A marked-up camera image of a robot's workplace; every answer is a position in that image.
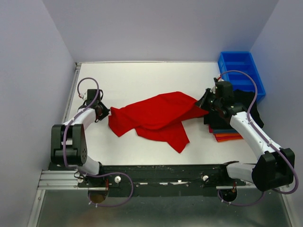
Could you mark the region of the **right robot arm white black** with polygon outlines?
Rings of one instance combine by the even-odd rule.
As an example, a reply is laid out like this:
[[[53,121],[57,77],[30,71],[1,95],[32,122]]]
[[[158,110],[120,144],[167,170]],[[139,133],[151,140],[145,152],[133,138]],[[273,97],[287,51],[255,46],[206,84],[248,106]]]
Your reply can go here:
[[[234,99],[232,84],[217,81],[214,88],[206,89],[196,105],[216,114],[235,129],[247,142],[257,163],[233,162],[218,173],[218,181],[229,185],[235,179],[255,184],[262,192],[297,181],[294,174],[294,152],[274,142],[253,120],[248,109]]]

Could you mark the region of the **side aluminium table rail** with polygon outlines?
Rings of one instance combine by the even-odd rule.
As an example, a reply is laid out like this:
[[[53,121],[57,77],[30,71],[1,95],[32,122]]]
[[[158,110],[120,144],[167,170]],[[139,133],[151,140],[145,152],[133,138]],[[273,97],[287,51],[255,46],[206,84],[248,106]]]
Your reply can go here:
[[[62,114],[62,119],[60,123],[64,123],[68,120],[71,111],[71,105],[73,98],[76,94],[76,86],[79,78],[81,69],[81,63],[75,62],[73,70],[68,73],[68,78],[63,81],[62,87],[60,87],[60,110]]]

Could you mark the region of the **red folded t shirt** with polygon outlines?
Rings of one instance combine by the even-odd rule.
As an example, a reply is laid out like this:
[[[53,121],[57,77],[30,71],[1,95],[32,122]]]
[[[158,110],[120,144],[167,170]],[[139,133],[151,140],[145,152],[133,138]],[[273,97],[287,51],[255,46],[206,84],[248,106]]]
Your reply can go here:
[[[210,125],[208,126],[209,132],[213,133],[213,129],[210,127]]]

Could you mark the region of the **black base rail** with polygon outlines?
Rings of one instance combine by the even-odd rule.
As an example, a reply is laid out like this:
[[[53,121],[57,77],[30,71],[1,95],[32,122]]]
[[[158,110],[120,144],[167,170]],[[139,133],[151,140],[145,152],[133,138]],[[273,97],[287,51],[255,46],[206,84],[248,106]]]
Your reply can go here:
[[[224,164],[215,165],[147,165],[102,166],[102,178],[73,174],[81,177],[76,184],[88,193],[107,197],[173,197],[216,196],[217,189],[244,186],[231,179]]]

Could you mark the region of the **red t shirt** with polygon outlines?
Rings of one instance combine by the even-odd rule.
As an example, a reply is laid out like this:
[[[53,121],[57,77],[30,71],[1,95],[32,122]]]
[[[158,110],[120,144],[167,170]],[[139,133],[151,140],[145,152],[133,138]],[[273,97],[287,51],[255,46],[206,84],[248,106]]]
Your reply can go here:
[[[209,132],[213,133],[213,129],[210,127],[210,125],[208,126]]]
[[[138,136],[166,142],[181,153],[190,142],[182,122],[208,114],[196,102],[179,91],[160,94],[120,109],[111,107],[108,125],[118,137],[134,129]]]

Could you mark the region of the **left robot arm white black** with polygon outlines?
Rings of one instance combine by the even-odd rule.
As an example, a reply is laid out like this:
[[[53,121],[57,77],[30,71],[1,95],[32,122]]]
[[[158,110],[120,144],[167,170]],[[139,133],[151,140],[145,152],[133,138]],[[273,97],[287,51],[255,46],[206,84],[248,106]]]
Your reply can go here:
[[[102,164],[88,155],[85,130],[109,115],[102,98],[102,90],[87,90],[76,115],[63,124],[55,124],[51,130],[51,162],[88,174],[95,187],[104,183],[105,175]]]

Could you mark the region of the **blue plastic bin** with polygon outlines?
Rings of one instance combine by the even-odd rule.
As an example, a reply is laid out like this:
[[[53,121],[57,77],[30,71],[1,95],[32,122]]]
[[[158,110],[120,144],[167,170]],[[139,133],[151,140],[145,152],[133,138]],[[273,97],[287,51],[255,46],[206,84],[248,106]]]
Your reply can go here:
[[[250,52],[221,52],[218,67],[222,79],[231,82],[233,89],[246,92],[258,90],[257,102],[266,95],[262,80]]]

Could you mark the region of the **left aluminium extrusion rail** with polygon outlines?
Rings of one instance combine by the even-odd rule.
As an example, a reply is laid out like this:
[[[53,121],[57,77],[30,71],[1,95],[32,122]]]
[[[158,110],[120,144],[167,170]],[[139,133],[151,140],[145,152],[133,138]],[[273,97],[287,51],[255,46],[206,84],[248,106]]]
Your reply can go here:
[[[42,171],[38,183],[40,190],[76,190],[75,171]]]

